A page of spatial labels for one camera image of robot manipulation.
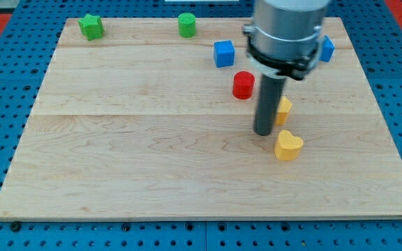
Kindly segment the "blue block behind arm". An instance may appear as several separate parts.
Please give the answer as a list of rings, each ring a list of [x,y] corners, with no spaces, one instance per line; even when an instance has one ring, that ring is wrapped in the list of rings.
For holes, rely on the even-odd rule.
[[[320,60],[323,62],[330,62],[334,54],[335,46],[329,36],[323,37],[322,53],[320,55]]]

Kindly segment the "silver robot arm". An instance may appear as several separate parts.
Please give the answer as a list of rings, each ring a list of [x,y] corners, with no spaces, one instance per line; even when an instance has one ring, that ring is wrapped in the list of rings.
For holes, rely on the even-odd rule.
[[[323,19],[330,0],[255,0],[252,19],[243,26],[246,56],[271,78],[302,80],[322,53]]]

